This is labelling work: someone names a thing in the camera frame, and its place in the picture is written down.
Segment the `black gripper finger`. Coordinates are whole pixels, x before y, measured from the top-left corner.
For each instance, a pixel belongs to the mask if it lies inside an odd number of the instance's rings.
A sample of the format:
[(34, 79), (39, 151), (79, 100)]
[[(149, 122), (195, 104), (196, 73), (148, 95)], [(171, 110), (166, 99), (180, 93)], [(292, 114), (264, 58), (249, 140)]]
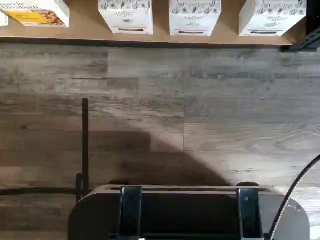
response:
[(240, 239), (262, 240), (263, 228), (259, 192), (254, 188), (238, 188), (236, 190), (236, 199)]
[(119, 239), (139, 240), (142, 213), (142, 187), (124, 186), (120, 192)]

